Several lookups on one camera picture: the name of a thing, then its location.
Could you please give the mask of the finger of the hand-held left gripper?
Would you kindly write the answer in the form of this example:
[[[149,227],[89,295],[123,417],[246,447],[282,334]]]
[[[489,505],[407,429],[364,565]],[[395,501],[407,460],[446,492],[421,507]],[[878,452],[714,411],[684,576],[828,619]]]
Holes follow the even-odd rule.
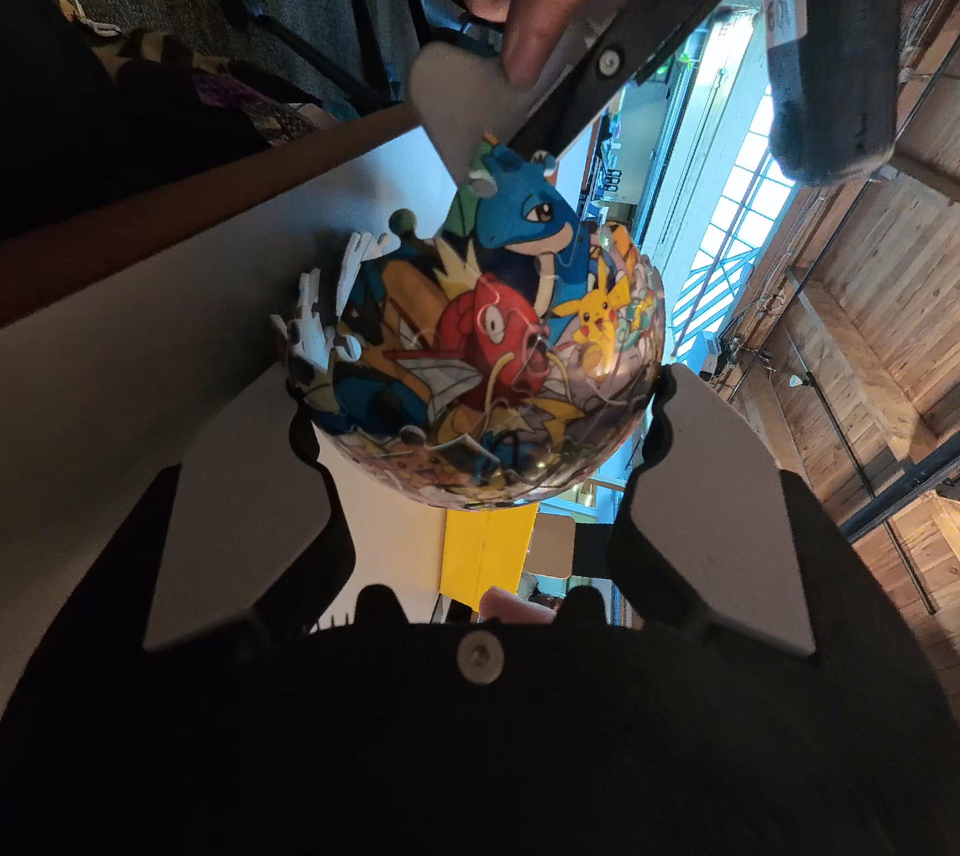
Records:
[[[450,178],[469,184],[492,141],[522,159],[562,155],[637,71],[676,42],[668,0],[625,0],[604,13],[582,8],[560,34],[535,82],[508,79],[499,58],[432,42],[414,61],[410,98]]]

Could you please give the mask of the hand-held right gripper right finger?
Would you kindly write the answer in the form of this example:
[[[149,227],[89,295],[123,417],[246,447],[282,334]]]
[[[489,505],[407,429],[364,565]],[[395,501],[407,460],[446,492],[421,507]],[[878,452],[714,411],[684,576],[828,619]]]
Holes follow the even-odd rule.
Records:
[[[615,586],[643,622],[692,634],[719,628],[813,655],[771,452],[686,366],[661,369],[651,413],[606,551]]]

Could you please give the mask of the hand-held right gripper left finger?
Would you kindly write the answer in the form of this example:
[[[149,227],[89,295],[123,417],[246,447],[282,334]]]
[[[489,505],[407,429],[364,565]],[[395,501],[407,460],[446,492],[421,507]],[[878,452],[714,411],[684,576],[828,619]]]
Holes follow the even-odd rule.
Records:
[[[356,550],[315,426],[271,366],[180,465],[144,646],[218,631],[298,638],[354,574]]]

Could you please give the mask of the colourful cartoon puzzle ball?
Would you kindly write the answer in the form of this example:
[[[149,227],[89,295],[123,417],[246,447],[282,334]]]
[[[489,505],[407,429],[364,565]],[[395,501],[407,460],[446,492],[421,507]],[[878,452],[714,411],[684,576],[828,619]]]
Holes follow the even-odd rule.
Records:
[[[539,502],[594,475],[654,394],[663,281],[630,232],[580,216],[545,151],[481,136],[437,232],[408,210],[355,233],[270,318],[298,411],[366,475],[426,505]]]

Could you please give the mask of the black office chair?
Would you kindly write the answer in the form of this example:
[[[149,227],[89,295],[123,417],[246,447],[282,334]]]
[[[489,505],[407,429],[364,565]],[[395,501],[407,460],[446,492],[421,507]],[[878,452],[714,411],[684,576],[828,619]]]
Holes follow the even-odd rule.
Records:
[[[400,102],[400,84],[391,76],[381,52],[368,0],[349,0],[356,31],[363,75],[356,77],[334,59],[294,33],[252,0],[219,0],[222,14],[234,29],[256,29],[269,34],[304,60],[345,97],[360,117]]]

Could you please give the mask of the dark storage shelving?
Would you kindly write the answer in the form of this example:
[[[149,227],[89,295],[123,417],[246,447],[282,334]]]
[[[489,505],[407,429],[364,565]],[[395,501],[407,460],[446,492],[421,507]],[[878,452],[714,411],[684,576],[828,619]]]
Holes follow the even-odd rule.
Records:
[[[606,205],[636,207],[641,191],[630,168],[621,134],[619,114],[601,114],[591,137],[590,154],[582,180],[578,211],[599,213]]]

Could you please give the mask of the large paned window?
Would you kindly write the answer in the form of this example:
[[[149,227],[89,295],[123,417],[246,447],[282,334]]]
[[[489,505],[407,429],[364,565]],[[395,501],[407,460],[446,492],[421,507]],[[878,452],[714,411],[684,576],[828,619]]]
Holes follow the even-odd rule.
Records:
[[[793,194],[769,149],[773,119],[767,85],[674,303],[675,361],[690,364],[696,339],[721,332]]]

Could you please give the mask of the black steel beam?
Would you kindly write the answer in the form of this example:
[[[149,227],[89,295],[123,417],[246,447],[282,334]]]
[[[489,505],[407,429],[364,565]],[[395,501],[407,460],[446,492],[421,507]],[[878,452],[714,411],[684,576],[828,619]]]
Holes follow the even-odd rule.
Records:
[[[933,452],[913,465],[904,476],[872,498],[864,507],[840,525],[847,543],[854,544],[881,527],[930,490],[944,483],[958,484],[959,432],[955,432]]]

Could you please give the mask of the patterned dark cloth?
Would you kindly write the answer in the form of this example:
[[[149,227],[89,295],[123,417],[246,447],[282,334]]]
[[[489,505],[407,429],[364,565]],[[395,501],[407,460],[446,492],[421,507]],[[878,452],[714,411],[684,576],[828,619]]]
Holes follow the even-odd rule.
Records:
[[[347,120],[330,102],[244,60],[204,54],[174,34],[96,21],[79,0],[54,4],[90,46],[126,107],[176,131],[272,147]]]

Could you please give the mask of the yellow plastic bin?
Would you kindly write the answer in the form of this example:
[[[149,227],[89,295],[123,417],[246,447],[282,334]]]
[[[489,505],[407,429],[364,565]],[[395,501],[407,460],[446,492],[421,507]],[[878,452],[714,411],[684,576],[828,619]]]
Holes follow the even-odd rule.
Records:
[[[515,594],[522,578],[537,504],[490,511],[448,510],[441,554],[439,592],[479,610],[489,589]]]

